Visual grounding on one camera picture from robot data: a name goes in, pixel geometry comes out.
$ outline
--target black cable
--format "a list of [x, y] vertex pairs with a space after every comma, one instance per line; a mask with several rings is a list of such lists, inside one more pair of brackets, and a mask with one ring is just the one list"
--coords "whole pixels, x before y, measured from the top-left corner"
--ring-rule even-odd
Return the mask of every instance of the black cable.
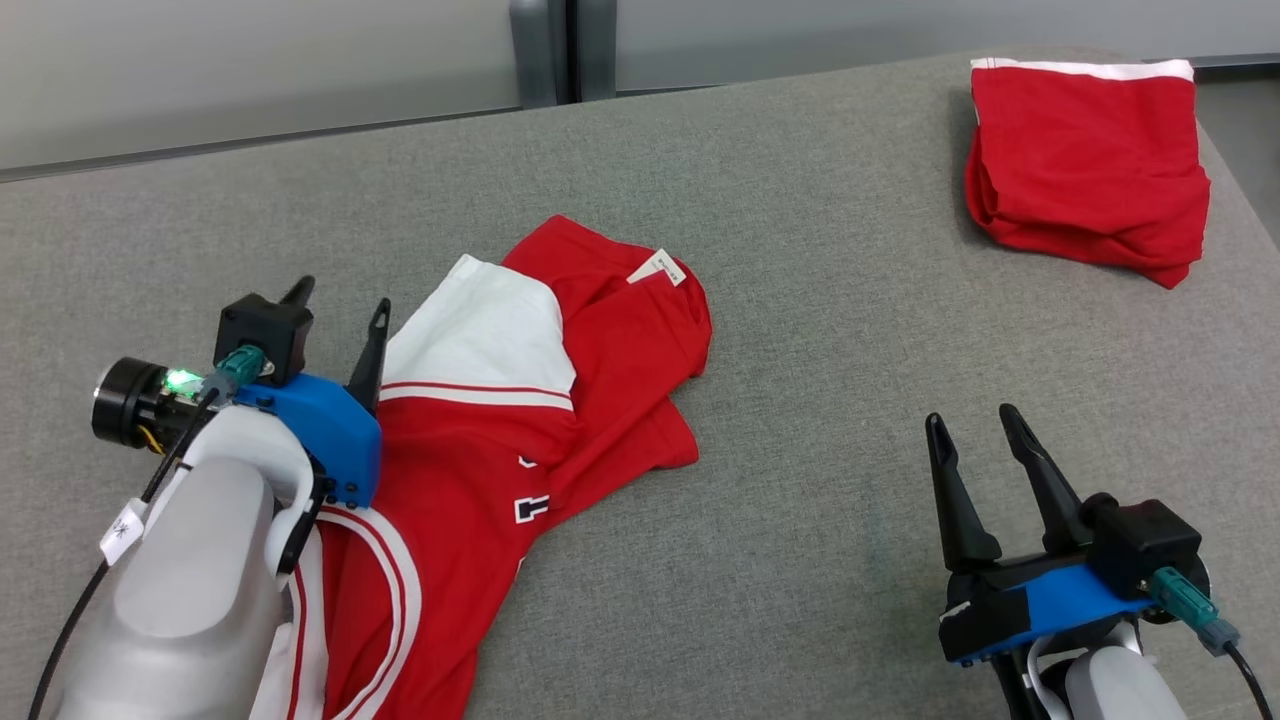
[[1262, 684], [1258, 683], [1258, 676], [1253, 674], [1253, 667], [1249, 667], [1249, 661], [1240, 655], [1239, 648], [1235, 643], [1225, 643], [1222, 646], [1226, 648], [1226, 653], [1231, 656], [1235, 661], [1235, 666], [1240, 669], [1240, 674], [1244, 675], [1244, 682], [1249, 685], [1249, 692], [1253, 693], [1253, 701], [1258, 703], [1258, 711], [1262, 712], [1262, 720], [1275, 720], [1271, 715], [1271, 706], [1267, 705], [1267, 696], [1262, 692]]
[[200, 398], [200, 405], [196, 405], [196, 411], [191, 415], [191, 419], [187, 420], [187, 425], [182, 428], [182, 432], [178, 433], [178, 439], [173, 441], [173, 446], [169, 447], [169, 452], [166, 452], [160, 460], [160, 466], [156, 468], [155, 473], [152, 473], [146, 489], [142, 491], [138, 500], [146, 502], [147, 505], [151, 503], [151, 498], [155, 496], [156, 491], [160, 489], [160, 483], [164, 482], [164, 477], [169, 474], [169, 468], [173, 468], [174, 460], [187, 451], [187, 443], [191, 442], [191, 433], [195, 432], [200, 418], [205, 414], [205, 410], [209, 410], [209, 405], [216, 398], [218, 388], [210, 388], [210, 391], [205, 393], [205, 397]]
[[[169, 468], [173, 468], [174, 460], [186, 452], [187, 445], [191, 441], [191, 433], [195, 432], [196, 424], [200, 423], [200, 416], [205, 414], [205, 410], [209, 410], [209, 405], [216, 397], [218, 391], [211, 389], [200, 401], [200, 405], [196, 406], [196, 413], [192, 414], [191, 420], [183, 427], [182, 433], [178, 434], [178, 439], [169, 447], [169, 452], [160, 460], [160, 466], [151, 475], [146, 489], [142, 491], [142, 496], [138, 500], [148, 505], [151, 503], [151, 498], [155, 496], [156, 489], [160, 488], [160, 483], [164, 482]], [[84, 609], [88, 607], [88, 602], [93, 598], [93, 593], [97, 592], [97, 587], [102, 584], [102, 578], [106, 577], [106, 571], [110, 569], [111, 566], [106, 564], [106, 560], [99, 564], [97, 570], [93, 570], [93, 577], [88, 579], [88, 584], [81, 592], [79, 600], [76, 601], [76, 607], [72, 607], [70, 615], [63, 623], [63, 630], [58, 633], [54, 648], [49, 651], [49, 660], [45, 661], [45, 669], [40, 673], [40, 682], [36, 684], [36, 694], [31, 698], [31, 711], [27, 712], [27, 720], [40, 720], [40, 711], [45, 706], [45, 696], [49, 694], [49, 687], [54, 680], [54, 670], [58, 669], [58, 661], [61, 660], [63, 651], [67, 650], [67, 643], [72, 639], [72, 630], [76, 629], [81, 615], [84, 614]]]

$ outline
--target white label tag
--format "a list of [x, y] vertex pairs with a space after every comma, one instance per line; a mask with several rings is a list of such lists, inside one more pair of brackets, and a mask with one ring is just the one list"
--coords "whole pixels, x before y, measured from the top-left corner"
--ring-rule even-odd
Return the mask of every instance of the white label tag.
[[142, 514], [146, 510], [146, 503], [133, 497], [120, 510], [120, 514], [115, 516], [115, 521], [111, 523], [106, 534], [97, 543], [97, 547], [102, 550], [102, 556], [106, 557], [108, 565], [115, 565], [115, 561], [124, 556], [124, 551], [129, 550], [142, 537]]
[[667, 255], [667, 251], [660, 247], [653, 254], [653, 258], [649, 258], [645, 260], [644, 265], [640, 265], [640, 269], [631, 273], [627, 282], [634, 283], [641, 278], [648, 278], [657, 272], [666, 273], [667, 277], [671, 278], [671, 284], [678, 286], [685, 282], [685, 272], [681, 270], [680, 265], [671, 259], [671, 255]]

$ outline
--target white trim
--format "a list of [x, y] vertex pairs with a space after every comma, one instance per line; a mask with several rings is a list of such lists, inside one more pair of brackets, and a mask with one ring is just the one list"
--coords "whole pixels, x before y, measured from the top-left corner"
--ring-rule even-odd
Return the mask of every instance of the white trim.
[[471, 405], [518, 405], [527, 407], [559, 407], [573, 411], [573, 402], [567, 397], [552, 395], [549, 392], [532, 391], [484, 391], [461, 389], [434, 386], [401, 386], [384, 388], [379, 395], [379, 402], [396, 400], [398, 397], [431, 397], [435, 400], [449, 400], [453, 402], [467, 402]]
[[[324, 544], [320, 532], [312, 528], [298, 557], [297, 571], [288, 575], [293, 619], [276, 628], [250, 720], [321, 720], [324, 716], [329, 648], [324, 633], [323, 570]], [[298, 688], [297, 705], [293, 702], [294, 685]]]
[[324, 630], [324, 544], [319, 528], [311, 528], [307, 543], [298, 557], [296, 578], [289, 583], [293, 607], [306, 609], [302, 625], [302, 665], [298, 674], [298, 698], [288, 720], [321, 720], [324, 716], [324, 688], [329, 679], [329, 643]]
[[[383, 384], [534, 388], [567, 397], [573, 379], [556, 293], [545, 283], [470, 255], [458, 259], [435, 292], [387, 341], [383, 365]], [[530, 398], [495, 402], [481, 396], [451, 395], [408, 397], [545, 405]], [[381, 398], [403, 396], [384, 392]]]
[[1092, 76], [1100, 79], [1149, 79], [1157, 77], [1174, 77], [1188, 82], [1194, 81], [1192, 64], [1187, 60], [1165, 60], [1162, 63], [1137, 63], [1130, 65], [1098, 65], [1093, 63], [1021, 61], [1012, 60], [1010, 58], [978, 58], [975, 60], [969, 60], [969, 67], [975, 70], [1023, 68], [1028, 70], [1048, 70], [1069, 76]]
[[[369, 684], [356, 693], [356, 697], [342, 712], [334, 716], [334, 720], [372, 720], [404, 667], [408, 653], [413, 648], [413, 638], [417, 635], [417, 625], [422, 614], [422, 588], [419, 584], [417, 568], [413, 565], [413, 557], [399, 532], [376, 510], [361, 507], [348, 511], [325, 507], [320, 511], [320, 519], [349, 529], [369, 544], [387, 577], [387, 587], [390, 591], [392, 628], [387, 657], [383, 659]], [[372, 532], [360, 520], [367, 523]], [[387, 552], [383, 552], [379, 539], [387, 544]], [[397, 583], [396, 570], [399, 570], [403, 585]], [[402, 588], [404, 593], [403, 607], [399, 605]]]

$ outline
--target white wall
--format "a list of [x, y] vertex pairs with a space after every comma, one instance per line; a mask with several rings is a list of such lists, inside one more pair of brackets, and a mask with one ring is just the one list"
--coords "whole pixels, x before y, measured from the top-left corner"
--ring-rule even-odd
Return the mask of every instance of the white wall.
[[517, 104], [507, 0], [0, 0], [0, 168]]
[[716, 85], [980, 50], [1137, 59], [1280, 51], [1276, 0], [618, 0], [618, 88]]

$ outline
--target gray couch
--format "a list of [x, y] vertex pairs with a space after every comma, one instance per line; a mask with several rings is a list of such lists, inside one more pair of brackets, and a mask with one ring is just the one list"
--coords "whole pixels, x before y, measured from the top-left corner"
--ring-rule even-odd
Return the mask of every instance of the gray couch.
[[[91, 437], [104, 366], [204, 366], [219, 307], [308, 272], [310, 369], [343, 377], [379, 296], [403, 320], [460, 254], [499, 260], [556, 213], [701, 278], [710, 364], [675, 400], [703, 455], [534, 548], [471, 717], [1002, 716], [995, 675], [937, 643], [923, 428], [943, 414], [988, 529], [1034, 551], [1004, 401], [1082, 495], [1156, 496], [1204, 533], [1280, 692], [1280, 254], [1203, 136], [1204, 260], [1179, 288], [996, 247], [961, 196], [969, 56], [0, 186], [0, 716], [154, 465]], [[1189, 716], [1256, 716], [1184, 626], [1146, 639]]]

